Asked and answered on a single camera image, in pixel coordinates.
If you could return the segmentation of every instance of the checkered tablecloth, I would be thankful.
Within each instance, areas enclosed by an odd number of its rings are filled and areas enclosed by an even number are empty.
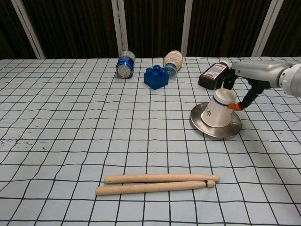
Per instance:
[[[266,90],[239,115],[231,139],[204,135],[190,111],[213,94],[198,85],[227,60],[187,57],[176,79],[151,90],[137,58],[130,79],[117,59],[0,61],[1,226],[301,225],[301,99]],[[237,79],[242,100],[249,85]],[[215,188],[95,196],[104,176],[217,174]]]

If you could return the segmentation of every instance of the drumstick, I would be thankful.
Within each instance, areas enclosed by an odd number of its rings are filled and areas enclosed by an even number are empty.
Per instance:
[[[122,186],[105,186],[97,187],[96,195],[108,195],[108,194],[133,194],[144,192],[165,192],[165,191],[180,191],[190,190],[201,187],[214,187],[215,182],[208,180],[205,181],[182,181],[182,182],[170,182],[170,183],[155,183],[144,185],[122,185]]]
[[[138,183],[138,182],[179,182],[179,181],[220,181],[217,175],[204,174],[137,174],[137,175],[120,175],[106,176],[104,182],[106,184],[121,183]]]

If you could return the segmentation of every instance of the toy building block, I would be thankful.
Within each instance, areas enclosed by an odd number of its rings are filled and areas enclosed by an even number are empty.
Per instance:
[[[153,90],[159,89],[168,84],[169,76],[165,68],[155,65],[153,68],[149,67],[144,73],[144,83]]]

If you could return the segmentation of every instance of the white paper cup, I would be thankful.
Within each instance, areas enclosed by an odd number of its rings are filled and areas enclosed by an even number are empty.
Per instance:
[[[206,109],[201,114],[204,123],[211,127],[224,127],[231,122],[231,112],[227,106],[234,103],[236,95],[229,89],[217,89]]]

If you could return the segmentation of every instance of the blue can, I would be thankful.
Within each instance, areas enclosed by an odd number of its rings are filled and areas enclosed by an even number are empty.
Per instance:
[[[135,55],[131,51],[123,51],[116,65],[116,74],[126,79],[133,75],[135,65]]]

